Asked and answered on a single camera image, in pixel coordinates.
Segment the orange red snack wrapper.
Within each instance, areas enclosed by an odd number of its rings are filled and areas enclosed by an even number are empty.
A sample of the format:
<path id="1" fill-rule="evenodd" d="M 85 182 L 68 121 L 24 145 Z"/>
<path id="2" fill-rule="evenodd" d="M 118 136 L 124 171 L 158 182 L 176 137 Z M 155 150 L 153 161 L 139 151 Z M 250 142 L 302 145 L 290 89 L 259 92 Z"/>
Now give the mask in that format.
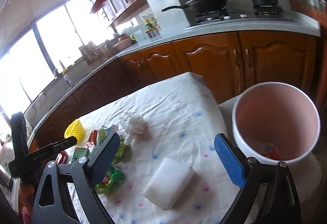
<path id="1" fill-rule="evenodd" d="M 91 148 L 96 145 L 97 142 L 97 130 L 93 130 L 87 140 L 86 147 Z"/>

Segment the white foam block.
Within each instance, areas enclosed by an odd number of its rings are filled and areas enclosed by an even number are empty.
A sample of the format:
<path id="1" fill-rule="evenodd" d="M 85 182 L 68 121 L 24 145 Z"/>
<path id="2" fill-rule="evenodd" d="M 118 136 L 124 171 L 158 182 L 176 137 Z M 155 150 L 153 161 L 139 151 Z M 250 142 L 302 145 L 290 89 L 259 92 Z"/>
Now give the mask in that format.
<path id="1" fill-rule="evenodd" d="M 191 166 L 166 157 L 145 186 L 142 195 L 161 210 L 170 210 L 185 191 L 193 174 Z"/>

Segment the pink white trash bin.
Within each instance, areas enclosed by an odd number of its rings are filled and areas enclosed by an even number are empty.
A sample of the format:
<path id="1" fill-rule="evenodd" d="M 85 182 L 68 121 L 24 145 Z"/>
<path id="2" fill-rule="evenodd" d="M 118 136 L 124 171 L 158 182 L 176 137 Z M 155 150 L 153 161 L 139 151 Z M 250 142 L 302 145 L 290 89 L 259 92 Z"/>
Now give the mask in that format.
<path id="1" fill-rule="evenodd" d="M 246 157 L 275 165 L 296 164 L 316 146 L 320 117 L 310 97 L 282 82 L 264 82 L 239 95 L 232 110 L 232 131 Z"/>

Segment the green snack bag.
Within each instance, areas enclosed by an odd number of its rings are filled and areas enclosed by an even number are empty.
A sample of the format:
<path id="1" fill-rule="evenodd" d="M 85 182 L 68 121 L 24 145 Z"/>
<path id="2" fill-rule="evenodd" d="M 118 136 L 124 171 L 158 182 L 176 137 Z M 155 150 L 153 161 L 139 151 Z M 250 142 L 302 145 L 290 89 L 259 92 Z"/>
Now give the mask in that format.
<path id="1" fill-rule="evenodd" d="M 116 153 L 114 160 L 111 163 L 111 166 L 107 170 L 105 178 L 100 184 L 97 184 L 95 187 L 95 191 L 98 195 L 113 193 L 126 180 L 125 174 L 122 172 L 121 169 L 117 167 L 117 165 L 123 161 L 126 147 L 127 145 L 125 144 L 125 140 L 121 139 L 118 152 Z"/>

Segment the green milk carton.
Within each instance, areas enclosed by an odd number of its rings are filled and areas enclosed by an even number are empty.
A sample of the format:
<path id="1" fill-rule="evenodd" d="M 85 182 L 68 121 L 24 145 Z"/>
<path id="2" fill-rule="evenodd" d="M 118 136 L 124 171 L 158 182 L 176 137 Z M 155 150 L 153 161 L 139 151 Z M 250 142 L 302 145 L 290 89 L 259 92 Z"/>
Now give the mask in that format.
<path id="1" fill-rule="evenodd" d="M 90 154 L 88 148 L 76 147 L 73 152 L 71 163 L 77 161 L 80 157 L 87 157 Z"/>

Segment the green spout drink pouch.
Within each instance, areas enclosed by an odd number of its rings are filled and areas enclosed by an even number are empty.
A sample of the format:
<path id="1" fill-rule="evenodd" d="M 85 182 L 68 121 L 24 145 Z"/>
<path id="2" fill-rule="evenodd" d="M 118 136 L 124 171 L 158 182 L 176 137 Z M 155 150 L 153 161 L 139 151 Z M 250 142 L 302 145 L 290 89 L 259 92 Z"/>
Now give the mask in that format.
<path id="1" fill-rule="evenodd" d="M 110 135 L 110 133 L 114 132 L 116 133 L 118 131 L 118 126 L 116 124 L 113 124 L 111 127 L 101 127 L 97 131 L 97 141 L 96 145 L 101 146 L 103 142 L 106 140 L 106 138 Z"/>

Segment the crushed red drink can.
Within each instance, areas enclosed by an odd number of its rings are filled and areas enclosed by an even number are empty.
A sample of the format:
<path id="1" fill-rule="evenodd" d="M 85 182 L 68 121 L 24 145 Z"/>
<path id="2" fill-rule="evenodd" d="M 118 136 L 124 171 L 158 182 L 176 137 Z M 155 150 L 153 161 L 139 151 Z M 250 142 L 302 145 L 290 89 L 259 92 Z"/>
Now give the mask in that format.
<path id="1" fill-rule="evenodd" d="M 68 161 L 68 154 L 66 151 L 63 150 L 57 155 L 55 163 L 57 165 L 63 165 L 63 164 L 66 164 L 67 161 Z"/>

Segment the crumpled white tissue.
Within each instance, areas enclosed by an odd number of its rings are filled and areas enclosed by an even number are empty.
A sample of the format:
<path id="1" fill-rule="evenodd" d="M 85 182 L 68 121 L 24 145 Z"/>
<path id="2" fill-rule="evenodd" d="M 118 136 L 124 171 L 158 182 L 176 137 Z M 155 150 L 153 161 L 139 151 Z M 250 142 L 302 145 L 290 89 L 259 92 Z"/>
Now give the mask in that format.
<path id="1" fill-rule="evenodd" d="M 120 118 L 120 124 L 125 130 L 126 137 L 124 143 L 130 145 L 132 141 L 143 135 L 145 131 L 145 121 L 142 115 L 134 112 L 126 112 Z"/>

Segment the white dotted tablecloth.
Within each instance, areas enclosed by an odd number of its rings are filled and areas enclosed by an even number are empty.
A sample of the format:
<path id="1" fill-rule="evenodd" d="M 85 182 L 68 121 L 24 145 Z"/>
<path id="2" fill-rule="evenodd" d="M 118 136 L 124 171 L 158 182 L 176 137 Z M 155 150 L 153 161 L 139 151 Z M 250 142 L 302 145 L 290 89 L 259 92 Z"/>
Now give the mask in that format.
<path id="1" fill-rule="evenodd" d="M 230 180 L 214 149 L 227 131 L 211 91 L 200 75 L 187 72 L 142 88 L 80 117 L 93 130 L 119 125 L 125 113 L 143 117 L 144 133 L 126 148 L 118 168 L 126 180 L 100 196 L 116 223 L 218 223 L 239 187 Z M 165 158 L 193 168 L 195 174 L 175 206 L 164 211 L 142 192 Z"/>

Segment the silver sink faucet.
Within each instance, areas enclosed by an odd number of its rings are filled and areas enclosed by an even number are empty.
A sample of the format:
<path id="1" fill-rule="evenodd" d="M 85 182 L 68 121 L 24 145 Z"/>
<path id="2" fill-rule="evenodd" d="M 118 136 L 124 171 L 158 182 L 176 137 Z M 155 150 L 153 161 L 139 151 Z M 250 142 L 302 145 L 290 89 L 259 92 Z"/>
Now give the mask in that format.
<path id="1" fill-rule="evenodd" d="M 55 68 L 53 70 L 53 75 L 54 75 L 54 77 L 56 79 L 62 77 L 65 80 L 65 82 L 69 85 L 69 87 L 72 87 L 73 86 L 71 79 L 69 78 L 69 76 L 64 71 L 62 73 L 59 73 L 58 69 Z"/>

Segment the brown wooden lower cabinets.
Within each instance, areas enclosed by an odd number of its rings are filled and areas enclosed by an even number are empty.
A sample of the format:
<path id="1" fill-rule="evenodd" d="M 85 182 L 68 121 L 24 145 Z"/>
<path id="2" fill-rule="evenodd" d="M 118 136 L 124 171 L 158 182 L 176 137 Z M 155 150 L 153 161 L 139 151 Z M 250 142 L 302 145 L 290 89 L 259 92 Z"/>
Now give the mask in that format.
<path id="1" fill-rule="evenodd" d="M 37 128 L 32 146 L 57 142 L 74 119 L 185 72 L 201 75 L 218 103 L 268 81 L 310 92 L 317 52 L 318 37 L 275 30 L 207 34 L 136 51 L 109 61 L 78 84 Z"/>

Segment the dish rack on counter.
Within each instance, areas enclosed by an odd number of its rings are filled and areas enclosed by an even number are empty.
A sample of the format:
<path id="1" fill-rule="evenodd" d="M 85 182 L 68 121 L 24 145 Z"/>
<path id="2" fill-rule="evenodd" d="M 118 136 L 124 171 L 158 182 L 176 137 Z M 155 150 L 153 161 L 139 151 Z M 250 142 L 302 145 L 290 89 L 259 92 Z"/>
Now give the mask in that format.
<path id="1" fill-rule="evenodd" d="M 79 51 L 88 65 L 100 61 L 105 56 L 101 49 L 92 41 L 79 47 Z"/>

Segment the pink basin on counter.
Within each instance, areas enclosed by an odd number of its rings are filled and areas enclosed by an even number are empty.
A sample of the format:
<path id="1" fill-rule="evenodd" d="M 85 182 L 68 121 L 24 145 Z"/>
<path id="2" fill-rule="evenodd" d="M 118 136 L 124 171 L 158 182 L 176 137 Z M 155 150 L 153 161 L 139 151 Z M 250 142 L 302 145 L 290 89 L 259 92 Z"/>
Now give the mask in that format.
<path id="1" fill-rule="evenodd" d="M 118 38 L 118 42 L 113 46 L 113 52 L 115 54 L 125 50 L 132 45 L 132 40 L 127 35 L 123 34 Z"/>

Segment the condiment bottles on counter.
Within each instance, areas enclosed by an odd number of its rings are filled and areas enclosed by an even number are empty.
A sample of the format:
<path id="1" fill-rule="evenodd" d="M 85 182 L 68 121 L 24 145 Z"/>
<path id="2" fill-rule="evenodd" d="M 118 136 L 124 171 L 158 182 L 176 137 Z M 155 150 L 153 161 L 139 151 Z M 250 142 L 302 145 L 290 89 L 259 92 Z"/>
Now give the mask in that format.
<path id="1" fill-rule="evenodd" d="M 145 34 L 149 38 L 160 36 L 160 26 L 154 16 L 145 18 L 144 25 L 146 27 Z"/>

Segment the black gas stove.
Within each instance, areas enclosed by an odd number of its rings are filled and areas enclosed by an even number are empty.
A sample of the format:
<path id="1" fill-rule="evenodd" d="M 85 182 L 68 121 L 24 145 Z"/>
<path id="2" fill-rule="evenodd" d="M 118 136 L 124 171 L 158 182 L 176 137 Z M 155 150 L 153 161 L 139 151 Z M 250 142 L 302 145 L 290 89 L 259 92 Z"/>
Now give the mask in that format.
<path id="1" fill-rule="evenodd" d="M 284 16 L 281 6 L 254 6 L 251 13 L 229 14 L 226 8 L 219 11 L 210 12 L 209 14 L 198 14 L 196 16 L 196 24 L 186 27 L 185 31 L 196 28 L 204 28 L 206 26 L 233 23 L 239 21 L 256 21 L 256 20 L 284 20 L 293 22 L 292 17 Z"/>

